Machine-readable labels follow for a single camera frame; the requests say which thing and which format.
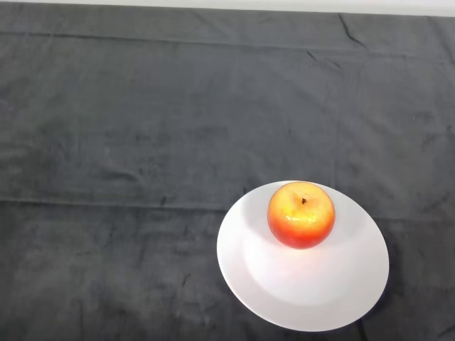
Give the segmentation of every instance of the apple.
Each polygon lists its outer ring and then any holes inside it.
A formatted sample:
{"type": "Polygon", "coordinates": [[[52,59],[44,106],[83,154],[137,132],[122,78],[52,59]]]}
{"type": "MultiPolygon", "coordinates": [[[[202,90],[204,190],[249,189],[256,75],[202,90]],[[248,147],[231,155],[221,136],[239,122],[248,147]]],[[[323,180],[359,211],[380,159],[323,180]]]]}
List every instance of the apple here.
{"type": "Polygon", "coordinates": [[[320,187],[304,181],[282,186],[267,210],[272,234],[283,244],[306,249],[321,243],[335,224],[335,207],[320,187]]]}

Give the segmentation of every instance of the red apple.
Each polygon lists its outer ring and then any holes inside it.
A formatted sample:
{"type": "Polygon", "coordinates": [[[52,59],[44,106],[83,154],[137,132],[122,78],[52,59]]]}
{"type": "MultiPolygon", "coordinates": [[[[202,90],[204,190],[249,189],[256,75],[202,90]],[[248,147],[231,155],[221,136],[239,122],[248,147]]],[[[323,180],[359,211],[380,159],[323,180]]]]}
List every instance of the red apple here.
{"type": "Polygon", "coordinates": [[[303,181],[282,186],[269,202],[270,231],[283,244],[306,249],[321,243],[333,229],[335,207],[320,187],[303,181]]]}

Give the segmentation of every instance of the white wall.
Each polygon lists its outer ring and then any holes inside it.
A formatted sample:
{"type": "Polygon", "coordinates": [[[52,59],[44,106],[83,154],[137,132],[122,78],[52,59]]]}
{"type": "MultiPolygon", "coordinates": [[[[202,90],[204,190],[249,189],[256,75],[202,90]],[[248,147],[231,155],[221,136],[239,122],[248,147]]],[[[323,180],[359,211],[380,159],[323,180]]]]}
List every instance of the white wall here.
{"type": "Polygon", "coordinates": [[[455,0],[28,0],[27,2],[455,16],[455,0]]]}

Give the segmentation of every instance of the white plate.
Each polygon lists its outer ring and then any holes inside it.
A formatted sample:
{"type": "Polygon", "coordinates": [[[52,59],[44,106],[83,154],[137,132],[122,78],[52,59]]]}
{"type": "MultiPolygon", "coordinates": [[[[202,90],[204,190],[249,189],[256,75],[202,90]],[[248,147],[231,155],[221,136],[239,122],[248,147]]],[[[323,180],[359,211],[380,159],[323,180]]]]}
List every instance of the white plate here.
{"type": "Polygon", "coordinates": [[[237,298],[261,318],[293,330],[343,327],[364,316],[384,291],[389,256],[368,213],[332,188],[332,233],[305,250],[284,246],[267,224],[272,195],[286,183],[270,183],[240,198],[218,232],[221,272],[237,298]]]}

